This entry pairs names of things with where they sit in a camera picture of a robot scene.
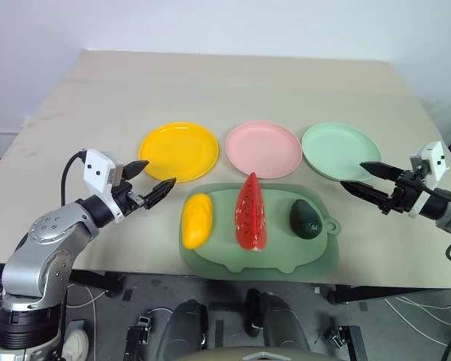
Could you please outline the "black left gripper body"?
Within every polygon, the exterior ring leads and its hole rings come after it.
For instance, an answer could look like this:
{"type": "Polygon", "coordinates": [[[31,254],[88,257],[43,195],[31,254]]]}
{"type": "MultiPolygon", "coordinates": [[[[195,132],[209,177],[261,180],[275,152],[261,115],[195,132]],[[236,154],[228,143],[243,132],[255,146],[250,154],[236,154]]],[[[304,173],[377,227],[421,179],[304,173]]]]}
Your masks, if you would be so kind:
{"type": "Polygon", "coordinates": [[[132,191],[132,185],[128,181],[122,181],[118,186],[112,187],[112,196],[124,217],[145,204],[144,198],[132,191]]]}

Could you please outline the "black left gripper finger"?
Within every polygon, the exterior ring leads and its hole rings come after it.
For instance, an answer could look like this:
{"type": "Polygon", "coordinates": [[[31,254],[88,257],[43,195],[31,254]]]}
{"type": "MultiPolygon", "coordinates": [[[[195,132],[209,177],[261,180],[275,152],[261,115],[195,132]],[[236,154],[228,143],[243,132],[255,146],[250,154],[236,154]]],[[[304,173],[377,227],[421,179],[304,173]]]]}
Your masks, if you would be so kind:
{"type": "Polygon", "coordinates": [[[176,181],[177,179],[174,177],[163,180],[159,184],[155,185],[147,195],[143,196],[143,207],[149,210],[160,203],[174,188],[176,181]]]}
{"type": "Polygon", "coordinates": [[[149,164],[147,160],[136,160],[123,166],[122,179],[129,181],[139,175],[149,164]]]}

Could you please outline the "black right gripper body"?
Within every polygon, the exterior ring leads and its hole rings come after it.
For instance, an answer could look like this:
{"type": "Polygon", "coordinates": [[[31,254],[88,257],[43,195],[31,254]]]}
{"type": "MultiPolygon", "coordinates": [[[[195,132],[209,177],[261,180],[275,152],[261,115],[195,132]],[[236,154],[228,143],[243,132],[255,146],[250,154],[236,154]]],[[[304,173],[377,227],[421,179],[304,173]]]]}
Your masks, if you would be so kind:
{"type": "Polygon", "coordinates": [[[385,179],[394,181],[392,194],[380,206],[383,214],[390,211],[409,212],[422,193],[422,175],[419,172],[392,169],[386,172],[385,179]]]}

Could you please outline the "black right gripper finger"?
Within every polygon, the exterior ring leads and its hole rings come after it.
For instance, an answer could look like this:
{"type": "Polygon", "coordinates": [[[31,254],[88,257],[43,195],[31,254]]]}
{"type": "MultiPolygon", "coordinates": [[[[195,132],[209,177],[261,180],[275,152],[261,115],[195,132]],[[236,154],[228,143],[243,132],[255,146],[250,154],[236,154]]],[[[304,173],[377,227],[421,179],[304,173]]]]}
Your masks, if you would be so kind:
{"type": "Polygon", "coordinates": [[[403,170],[382,162],[361,162],[363,167],[369,174],[388,181],[397,181],[403,174],[403,170]]]}
{"type": "Polygon", "coordinates": [[[389,195],[358,181],[341,180],[341,186],[351,195],[376,205],[381,211],[390,211],[389,195]]]}

